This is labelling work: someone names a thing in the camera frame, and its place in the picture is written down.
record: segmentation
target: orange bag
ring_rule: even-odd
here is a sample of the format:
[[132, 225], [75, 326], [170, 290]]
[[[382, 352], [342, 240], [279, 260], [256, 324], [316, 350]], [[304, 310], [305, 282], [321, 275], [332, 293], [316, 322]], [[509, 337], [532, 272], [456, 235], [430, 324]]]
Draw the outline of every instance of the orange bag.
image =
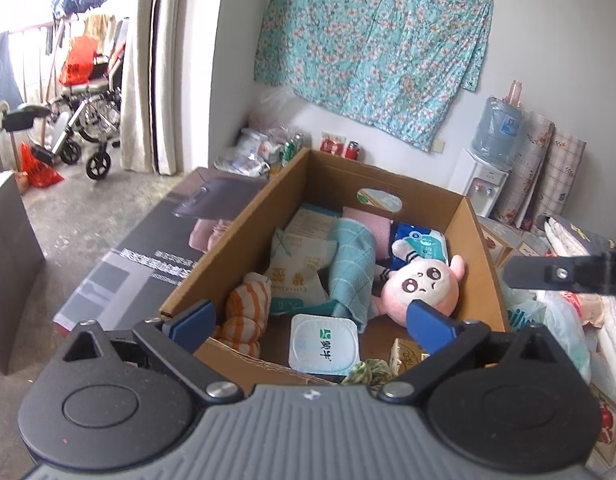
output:
[[28, 174], [28, 182], [34, 187], [49, 187], [64, 179], [53, 168], [32, 156], [30, 146], [25, 142], [21, 143], [21, 166]]
[[97, 44], [97, 40], [89, 36], [70, 39], [70, 50], [59, 74], [59, 82], [62, 85], [72, 86], [88, 82], [93, 60], [97, 54]]

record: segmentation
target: concrete floor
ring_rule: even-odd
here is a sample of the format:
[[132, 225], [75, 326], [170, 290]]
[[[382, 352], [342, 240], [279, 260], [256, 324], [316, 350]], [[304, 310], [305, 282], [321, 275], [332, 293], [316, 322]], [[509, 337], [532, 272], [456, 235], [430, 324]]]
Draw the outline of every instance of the concrete floor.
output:
[[106, 251], [179, 181], [123, 171], [119, 150], [110, 150], [108, 177], [90, 180], [83, 162], [58, 167], [66, 179], [23, 197], [28, 217], [46, 256], [26, 304], [10, 358], [0, 376], [0, 480], [21, 478], [32, 467], [19, 439], [17, 411], [31, 384], [61, 338], [52, 318]]

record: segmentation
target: water bottle label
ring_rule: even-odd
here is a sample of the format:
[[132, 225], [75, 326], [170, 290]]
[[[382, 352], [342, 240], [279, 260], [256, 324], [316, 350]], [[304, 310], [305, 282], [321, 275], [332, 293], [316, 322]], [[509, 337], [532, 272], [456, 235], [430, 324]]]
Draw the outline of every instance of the water bottle label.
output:
[[502, 134], [515, 137], [517, 135], [517, 130], [519, 129], [519, 121], [517, 121], [514, 117], [506, 115], [500, 129]]

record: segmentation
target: white yogurt lid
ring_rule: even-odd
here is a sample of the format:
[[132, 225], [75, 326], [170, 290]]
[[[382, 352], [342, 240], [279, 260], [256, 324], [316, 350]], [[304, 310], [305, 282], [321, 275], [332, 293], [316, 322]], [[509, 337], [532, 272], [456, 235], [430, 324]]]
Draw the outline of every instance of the white yogurt lid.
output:
[[290, 325], [288, 362], [298, 372], [347, 375], [359, 362], [357, 325], [340, 317], [297, 314]]

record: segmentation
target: orange striped cloth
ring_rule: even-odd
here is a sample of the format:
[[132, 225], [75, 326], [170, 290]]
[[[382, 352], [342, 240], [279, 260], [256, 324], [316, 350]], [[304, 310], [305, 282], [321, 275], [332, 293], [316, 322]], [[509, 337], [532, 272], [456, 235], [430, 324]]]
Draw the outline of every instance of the orange striped cloth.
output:
[[226, 322], [214, 329], [213, 337], [241, 354], [258, 358], [258, 339], [266, 330], [270, 301], [270, 280], [256, 272], [246, 274], [243, 284], [228, 296]]

